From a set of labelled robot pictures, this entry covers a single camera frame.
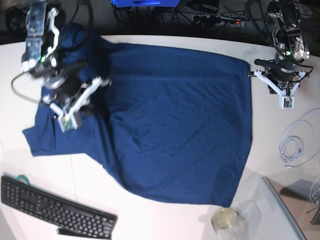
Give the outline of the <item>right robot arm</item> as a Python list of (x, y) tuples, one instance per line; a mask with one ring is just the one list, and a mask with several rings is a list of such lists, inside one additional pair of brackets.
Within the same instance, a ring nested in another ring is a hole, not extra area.
[(84, 5), (88, 10), (88, 30), (83, 40), (71, 47), (62, 43), (72, 26), (66, 23), (66, 14), (60, 3), (48, 3), (35, 0), (30, 3), (25, 25), (27, 36), (25, 52), (21, 57), (22, 74), (31, 74), (35, 79), (42, 79), (43, 86), (53, 92), (48, 103), (58, 102), (63, 113), (69, 113), (76, 104), (75, 112), (89, 115), (93, 112), (90, 98), (85, 96), (89, 82), (81, 82), (79, 72), (88, 62), (85, 59), (71, 64), (63, 62), (64, 57), (81, 50), (89, 41), (94, 21), (93, 8), (89, 0), (78, 0), (76, 6)]

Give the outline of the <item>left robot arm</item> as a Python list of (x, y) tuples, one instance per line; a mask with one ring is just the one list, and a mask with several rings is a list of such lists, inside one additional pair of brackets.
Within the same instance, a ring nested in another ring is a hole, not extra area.
[(254, 0), (245, 4), (245, 11), (261, 37), (274, 48), (272, 60), (255, 59), (254, 64), (264, 71), (254, 71), (250, 77), (257, 77), (268, 85), (272, 94), (292, 97), (302, 80), (308, 78), (314, 67), (306, 65), (310, 52), (300, 29), (301, 15), (292, 0), (271, 0), (267, 15), (274, 23), (273, 31), (264, 33), (253, 17), (251, 6)]

